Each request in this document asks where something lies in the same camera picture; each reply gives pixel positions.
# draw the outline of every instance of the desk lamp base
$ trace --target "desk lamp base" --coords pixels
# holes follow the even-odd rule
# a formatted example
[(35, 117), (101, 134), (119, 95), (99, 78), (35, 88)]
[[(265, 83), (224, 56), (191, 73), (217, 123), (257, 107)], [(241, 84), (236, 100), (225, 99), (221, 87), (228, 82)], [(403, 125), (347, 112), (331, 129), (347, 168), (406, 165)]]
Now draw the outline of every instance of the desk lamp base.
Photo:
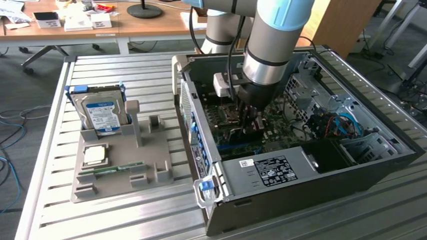
[(153, 5), (145, 5), (143, 8), (140, 4), (136, 4), (127, 8), (127, 13), (139, 19), (152, 19), (161, 15), (163, 10)]

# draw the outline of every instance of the aluminum work table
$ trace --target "aluminum work table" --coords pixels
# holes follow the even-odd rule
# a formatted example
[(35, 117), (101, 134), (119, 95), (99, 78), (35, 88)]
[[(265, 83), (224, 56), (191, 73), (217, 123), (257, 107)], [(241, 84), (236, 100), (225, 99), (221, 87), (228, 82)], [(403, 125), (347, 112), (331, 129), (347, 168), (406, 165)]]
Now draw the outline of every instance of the aluminum work table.
[[(216, 237), (207, 237), (196, 204), (172, 95), (173, 55), (167, 52), (83, 56), (63, 64), (40, 152), (17, 227), (24, 239), (301, 240), (427, 237), (427, 155), (388, 175), (368, 191), (293, 212)], [(426, 129), (366, 82), (333, 53), (321, 54), (415, 142), (427, 148)], [(140, 119), (164, 119), (175, 182), (168, 186), (81, 203), (69, 201), (81, 122), (64, 96), (65, 85), (123, 81), (139, 100)]]

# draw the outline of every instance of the chair wheel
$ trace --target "chair wheel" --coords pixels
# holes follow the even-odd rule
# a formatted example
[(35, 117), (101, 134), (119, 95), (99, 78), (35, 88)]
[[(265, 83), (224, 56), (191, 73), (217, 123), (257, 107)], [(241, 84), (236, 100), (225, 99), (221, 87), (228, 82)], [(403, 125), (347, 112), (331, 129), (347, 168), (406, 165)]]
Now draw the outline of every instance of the chair wheel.
[(29, 53), (28, 48), (27, 47), (19, 47), (19, 51), (24, 54)]
[(33, 70), (32, 68), (27, 68), (27, 67), (24, 68), (23, 71), (24, 71), (24, 73), (28, 74), (28, 75), (32, 75), (32, 74), (35, 73), (35, 70)]
[(92, 48), (93, 48), (95, 50), (100, 50), (100, 49), (101, 49), (100, 45), (97, 45), (97, 44), (92, 44)]

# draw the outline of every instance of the blue hard drive label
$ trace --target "blue hard drive label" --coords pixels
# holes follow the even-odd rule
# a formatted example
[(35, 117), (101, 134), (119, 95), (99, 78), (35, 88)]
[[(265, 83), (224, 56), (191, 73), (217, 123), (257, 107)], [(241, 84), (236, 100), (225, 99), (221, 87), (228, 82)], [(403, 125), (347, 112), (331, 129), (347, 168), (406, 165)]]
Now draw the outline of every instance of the blue hard drive label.
[(263, 184), (269, 187), (299, 179), (285, 156), (276, 156), (255, 162)]
[(85, 108), (93, 128), (100, 135), (113, 134), (120, 128), (119, 117), (113, 113), (115, 103), (112, 101), (89, 103)]

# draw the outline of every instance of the green circuit board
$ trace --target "green circuit board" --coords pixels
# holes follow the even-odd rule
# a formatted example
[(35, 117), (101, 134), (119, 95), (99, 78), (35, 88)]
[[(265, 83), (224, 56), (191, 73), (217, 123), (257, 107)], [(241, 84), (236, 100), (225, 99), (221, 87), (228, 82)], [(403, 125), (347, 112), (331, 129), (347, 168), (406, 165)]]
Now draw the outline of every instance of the green circuit board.
[(283, 150), (303, 140), (291, 130), (291, 125), (283, 117), (277, 102), (272, 102), (263, 112), (264, 130), (261, 138), (243, 144), (229, 144), (228, 140), (231, 132), (240, 130), (235, 104), (205, 105), (204, 113), (223, 160)]

